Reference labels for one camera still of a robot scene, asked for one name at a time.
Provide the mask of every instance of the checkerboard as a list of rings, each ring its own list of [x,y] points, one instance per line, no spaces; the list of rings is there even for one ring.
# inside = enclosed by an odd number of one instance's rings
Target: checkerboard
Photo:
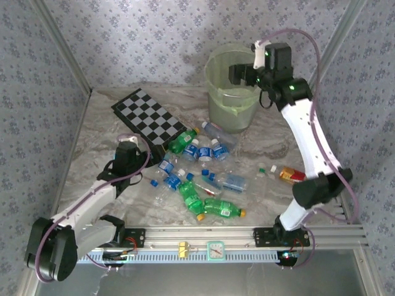
[[[116,116],[134,133],[140,134],[150,147],[163,145],[186,131],[186,127],[140,88],[111,106]]]

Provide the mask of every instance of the clock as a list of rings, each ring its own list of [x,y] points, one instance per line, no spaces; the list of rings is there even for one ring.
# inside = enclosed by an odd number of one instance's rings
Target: clock
[[[209,261],[225,260],[225,245],[223,242],[208,242],[207,258]]]

